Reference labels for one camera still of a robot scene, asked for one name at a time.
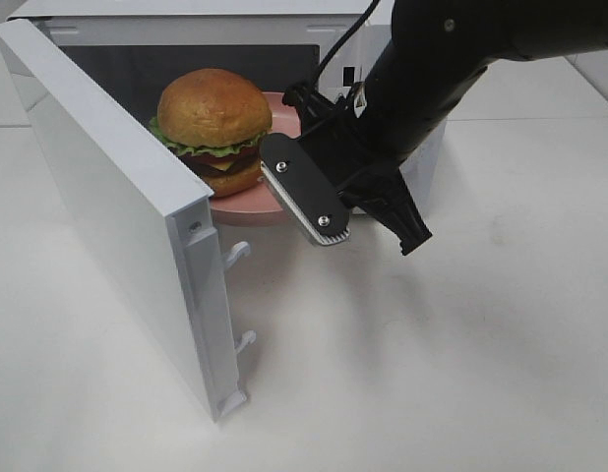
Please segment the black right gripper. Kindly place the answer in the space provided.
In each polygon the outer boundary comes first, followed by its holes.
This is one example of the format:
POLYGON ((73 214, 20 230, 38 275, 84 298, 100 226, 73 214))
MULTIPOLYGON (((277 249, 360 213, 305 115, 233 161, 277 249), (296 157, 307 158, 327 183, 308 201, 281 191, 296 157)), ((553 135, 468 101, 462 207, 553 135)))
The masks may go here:
POLYGON ((298 144, 349 209, 367 212, 399 240, 407 256, 432 237, 399 172, 404 152, 376 145, 352 123, 356 91, 332 103, 305 82, 289 87, 283 103, 301 121, 298 144))

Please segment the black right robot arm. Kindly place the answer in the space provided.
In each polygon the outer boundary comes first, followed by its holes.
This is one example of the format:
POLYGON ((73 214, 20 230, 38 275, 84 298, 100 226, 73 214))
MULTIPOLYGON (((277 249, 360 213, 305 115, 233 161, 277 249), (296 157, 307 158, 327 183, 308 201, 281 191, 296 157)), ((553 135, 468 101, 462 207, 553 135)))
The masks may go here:
POLYGON ((389 43, 346 97, 325 99, 316 77, 286 90, 302 132, 284 201, 317 244, 345 240, 360 208, 408 254, 430 231, 400 167, 488 67, 601 49, 608 1, 397 1, 389 43))

